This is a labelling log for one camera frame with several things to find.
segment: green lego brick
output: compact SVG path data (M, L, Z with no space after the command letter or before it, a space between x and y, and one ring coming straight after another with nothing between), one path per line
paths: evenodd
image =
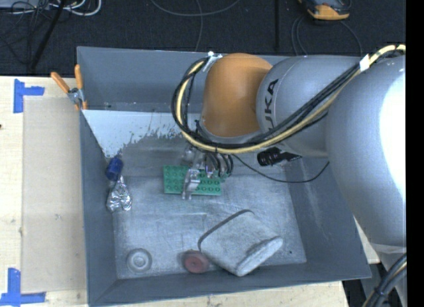
M181 194L188 166L164 166L165 194ZM221 195L221 181L208 178L204 170L199 173L200 183L192 195Z

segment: black device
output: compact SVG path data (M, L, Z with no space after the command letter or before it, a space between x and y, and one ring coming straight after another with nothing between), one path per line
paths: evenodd
M349 17L351 0L298 0L318 21L338 21Z

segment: blue tape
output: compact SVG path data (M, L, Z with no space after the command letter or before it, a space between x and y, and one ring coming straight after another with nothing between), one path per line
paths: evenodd
M7 293L0 296L0 306L21 307L21 304L35 304L46 300L46 293L21 294L21 272L14 268L7 270Z
M25 83L15 78L15 92L13 98L13 113L22 113L24 111L24 96L42 96L43 87L25 87Z

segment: table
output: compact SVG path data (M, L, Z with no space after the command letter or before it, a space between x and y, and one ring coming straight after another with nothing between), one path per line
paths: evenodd
M24 112L13 113L13 89L14 80L18 78L21 82L25 83L26 87L30 86L42 86L45 88L44 95L40 97L25 96L24 100ZM73 78L66 78L65 81L68 85L73 88L76 86L76 81ZM0 191L0 287L6 287L8 268L16 268L22 271L23 285L22 293L31 292L34 288L30 283L40 282L44 276L48 273L45 271L39 271L38 276L34 275L28 277L28 272L23 268L23 260L30 259L30 256L23 251L23 245L25 240L28 239L28 232L30 230L37 230L36 220L27 218L26 213L23 210L25 203L23 202L23 194L25 192L24 183L27 179L27 175L32 169L36 170L40 165L37 162L28 165L28 159L24 162L24 151L25 151L25 138L24 131L28 125L32 125L38 128L38 131L44 132L37 143L37 148L40 149L42 154L56 155L57 151L61 150L60 157L52 158L52 168L63 168L65 169L80 169L79 151L67 150L64 148L67 143L79 143L78 134L75 134L73 127L69 126L64 122L64 114L66 117L77 117L77 113L73 104L69 101L67 96L62 90L54 83L51 78L32 78L32 77L13 77L13 76L0 76L0 150L1 160L0 162L0 185L2 191ZM60 105L63 110L57 112L49 109L49 103L56 103ZM32 105L46 105L46 111L49 110L48 122L44 121L44 125L37 121L37 117L41 120L46 120L45 115L31 115L31 121L25 119L26 115L29 115L29 111ZM56 134L61 133L65 136L69 136L68 141L58 141L52 137L52 131ZM61 186L63 188L64 195L67 190L67 174L65 172L59 172L59 176L56 176L54 183L45 183L44 190L49 192L51 188L49 186ZM66 202L61 200L53 200L49 202L48 210L64 211L78 210L78 206L67 206ZM61 220L60 214L54 214L55 220ZM73 241L75 238L79 239L83 243L83 229L78 224L69 224L66 228L73 235ZM375 254L371 246L369 245L363 232L360 231L360 237L364 245L369 263L377 263L378 256ZM69 242L69 233L65 233L60 237L63 240L57 240L59 243L65 241ZM57 237L57 235L45 235L48 239L49 236ZM39 242L38 245L41 250L43 247L48 249L48 244ZM61 247L54 249L54 256L60 257L60 251L63 251ZM78 257L78 263L83 263L81 255ZM54 262L54 258L48 258L45 256L47 262ZM72 266L78 269L78 266L73 266L72 262L67 262L67 266ZM52 275L53 281L58 281L61 278L59 276L66 276L67 273L60 272L60 264L56 266L57 274ZM77 273L74 273L77 277L85 277L85 271L78 269ZM60 290L46 290L46 302L38 304L38 306L87 306L86 304L86 289L85 280L82 279L79 282L73 282L67 288L66 280L63 280L63 285ZM167 307L167 306L220 306L220 307L233 307L233 306L334 306L334 307L345 307L348 306L345 292L342 286L342 282L330 282L323 284L310 284L301 285L285 288L273 288L266 290L255 290L252 292L234 293L234 294L223 294L223 295L209 295L195 298L186 298L179 300L163 300L157 302L149 302L144 304L137 304L135 306L142 307Z

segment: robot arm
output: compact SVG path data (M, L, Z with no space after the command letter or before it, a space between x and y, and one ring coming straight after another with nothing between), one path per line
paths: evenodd
M184 119L184 94L207 61L191 66L172 103L190 145L206 153L278 147L328 158L374 248L405 250L405 45L362 60L296 56L274 66L257 56L226 55L208 72L193 131Z

